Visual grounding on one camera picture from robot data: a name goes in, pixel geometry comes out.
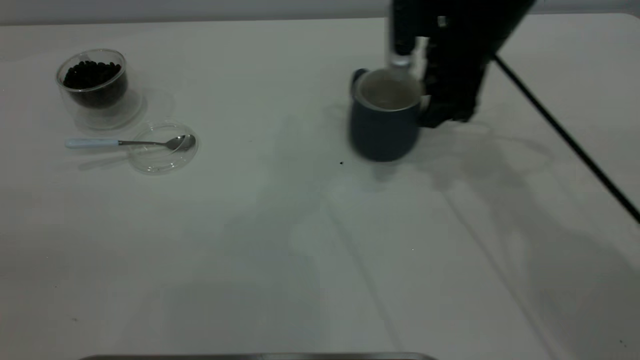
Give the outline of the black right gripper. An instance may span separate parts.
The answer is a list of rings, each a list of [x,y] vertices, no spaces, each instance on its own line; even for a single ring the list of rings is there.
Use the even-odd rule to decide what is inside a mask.
[[[393,0],[390,3],[390,66],[410,69],[416,37],[428,38],[422,84],[429,101],[418,124],[435,129],[467,123],[476,112],[489,63],[534,0]],[[496,38],[448,38],[438,30],[469,31]]]

